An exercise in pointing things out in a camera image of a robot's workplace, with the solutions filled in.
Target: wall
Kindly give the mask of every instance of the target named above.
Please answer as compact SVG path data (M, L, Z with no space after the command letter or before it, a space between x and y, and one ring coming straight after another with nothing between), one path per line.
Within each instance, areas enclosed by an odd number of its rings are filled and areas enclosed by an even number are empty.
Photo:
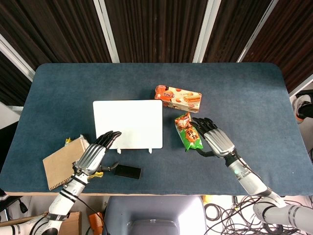
M313 82L311 82L309 85L307 85L305 88L303 88L304 90L313 90Z
M19 119L20 116L18 114L14 113L4 104L0 103L0 129L11 125Z

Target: brown notebook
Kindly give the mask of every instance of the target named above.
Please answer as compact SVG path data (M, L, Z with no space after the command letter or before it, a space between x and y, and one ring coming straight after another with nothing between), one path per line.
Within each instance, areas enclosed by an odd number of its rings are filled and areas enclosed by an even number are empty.
M43 159L49 190L65 184L74 173L72 163L85 151L84 140L76 139Z

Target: blue tablecloth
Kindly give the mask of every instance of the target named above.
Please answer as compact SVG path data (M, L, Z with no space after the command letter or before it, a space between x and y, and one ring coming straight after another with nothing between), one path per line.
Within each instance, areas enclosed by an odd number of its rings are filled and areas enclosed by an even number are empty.
M159 84L202 93L200 112L192 116L213 119L278 194L313 193L313 167L283 77L267 63L41 65L2 169L0 187L7 192L49 192L42 160L61 148L65 138L84 134L95 140L93 101L153 99ZM185 152L174 126L174 119L183 113L163 107L162 149L152 154L123 150L121 155L110 150L105 155L103 165L119 161L142 168L140 180L110 172L91 180L84 192L246 194L224 160Z

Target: green snack bag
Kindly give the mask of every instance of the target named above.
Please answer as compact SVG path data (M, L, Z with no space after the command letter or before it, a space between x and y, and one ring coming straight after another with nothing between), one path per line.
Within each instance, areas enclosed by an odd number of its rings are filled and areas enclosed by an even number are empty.
M188 151L190 148L203 148L199 134L197 130L190 124L190 121L191 117L189 112L175 119L176 130L186 148L186 151Z

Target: notebook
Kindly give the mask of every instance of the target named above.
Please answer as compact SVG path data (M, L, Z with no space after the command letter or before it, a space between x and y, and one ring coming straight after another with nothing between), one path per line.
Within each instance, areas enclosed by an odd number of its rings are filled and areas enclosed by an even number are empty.
M78 138L43 159L49 190L65 184L74 173L72 163L83 155L86 140Z

